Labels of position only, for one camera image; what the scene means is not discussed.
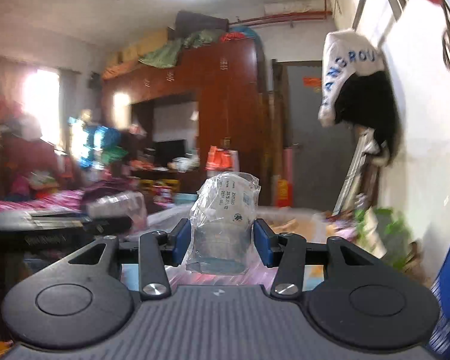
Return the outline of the white hooded sweatshirt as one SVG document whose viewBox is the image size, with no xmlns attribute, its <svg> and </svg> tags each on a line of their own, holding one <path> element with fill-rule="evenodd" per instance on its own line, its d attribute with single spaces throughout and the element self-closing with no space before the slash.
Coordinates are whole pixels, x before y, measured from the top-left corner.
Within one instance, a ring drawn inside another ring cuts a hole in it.
<svg viewBox="0 0 450 360">
<path fill-rule="evenodd" d="M 345 82 L 356 74 L 367 77 L 384 71 L 377 49 L 352 29 L 328 33 L 322 52 L 322 102 L 318 120 L 323 127 L 337 124 L 335 103 Z"/>
</svg>

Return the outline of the orange white plastic bag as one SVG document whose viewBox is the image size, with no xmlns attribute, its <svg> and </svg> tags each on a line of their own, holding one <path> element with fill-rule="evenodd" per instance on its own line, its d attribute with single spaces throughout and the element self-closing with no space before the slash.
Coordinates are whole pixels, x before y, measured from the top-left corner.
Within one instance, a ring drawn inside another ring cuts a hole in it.
<svg viewBox="0 0 450 360">
<path fill-rule="evenodd" d="M 240 170 L 238 151 L 213 145 L 209 148 L 205 169 L 210 172 L 238 172 Z"/>
</svg>

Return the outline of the green cloth on wardrobe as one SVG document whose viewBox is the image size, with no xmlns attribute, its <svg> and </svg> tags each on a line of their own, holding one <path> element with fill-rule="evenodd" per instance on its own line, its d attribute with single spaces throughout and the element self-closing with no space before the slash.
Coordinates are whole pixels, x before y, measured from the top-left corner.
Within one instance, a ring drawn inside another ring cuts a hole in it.
<svg viewBox="0 0 450 360">
<path fill-rule="evenodd" d="M 203 29 L 191 33 L 187 37 L 180 37 L 167 43 L 154 51 L 148 52 L 138 58 L 138 62 L 153 68 L 173 68 L 179 60 L 183 50 L 196 49 L 219 41 L 226 32 L 220 29 Z"/>
</svg>

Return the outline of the black hanging garment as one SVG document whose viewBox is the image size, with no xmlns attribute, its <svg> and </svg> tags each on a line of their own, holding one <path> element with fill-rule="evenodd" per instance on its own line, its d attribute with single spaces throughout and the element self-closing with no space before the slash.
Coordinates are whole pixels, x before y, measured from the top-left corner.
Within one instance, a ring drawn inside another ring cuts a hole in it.
<svg viewBox="0 0 450 360">
<path fill-rule="evenodd" d="M 390 164 L 397 148 L 398 110 L 388 74 L 351 75 L 341 86 L 334 104 L 335 122 L 351 123 L 374 130 L 376 144 L 389 152 Z"/>
</svg>

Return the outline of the clear plastic cup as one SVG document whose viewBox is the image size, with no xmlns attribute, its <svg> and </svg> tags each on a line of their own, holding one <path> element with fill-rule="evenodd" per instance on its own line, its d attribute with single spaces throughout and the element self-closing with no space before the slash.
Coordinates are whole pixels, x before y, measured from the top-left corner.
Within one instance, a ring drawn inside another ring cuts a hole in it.
<svg viewBox="0 0 450 360">
<path fill-rule="evenodd" d="M 259 179 L 244 172 L 221 172 L 205 181 L 189 214 L 189 271 L 210 275 L 246 272 L 260 190 Z"/>
</svg>

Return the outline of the dark red wooden wardrobe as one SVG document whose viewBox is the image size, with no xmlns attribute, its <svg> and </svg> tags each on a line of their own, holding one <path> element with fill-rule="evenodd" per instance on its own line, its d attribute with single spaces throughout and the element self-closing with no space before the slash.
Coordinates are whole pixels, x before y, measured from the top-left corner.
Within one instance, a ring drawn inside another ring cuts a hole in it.
<svg viewBox="0 0 450 360">
<path fill-rule="evenodd" d="M 167 69 L 140 64 L 104 80 L 105 122 L 120 128 L 136 119 L 152 143 L 184 140 L 200 167 L 209 148 L 237 151 L 239 169 L 265 177 L 262 75 L 251 38 L 186 49 Z"/>
</svg>

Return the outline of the grey door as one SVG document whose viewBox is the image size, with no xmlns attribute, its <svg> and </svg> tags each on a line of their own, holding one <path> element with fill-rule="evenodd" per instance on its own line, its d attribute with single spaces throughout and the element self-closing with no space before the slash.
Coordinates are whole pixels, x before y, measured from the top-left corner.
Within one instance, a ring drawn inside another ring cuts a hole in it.
<svg viewBox="0 0 450 360">
<path fill-rule="evenodd" d="M 356 138 L 351 127 L 323 127 L 322 63 L 287 65 L 289 139 L 292 149 L 292 204 L 332 211 L 351 164 Z"/>
</svg>

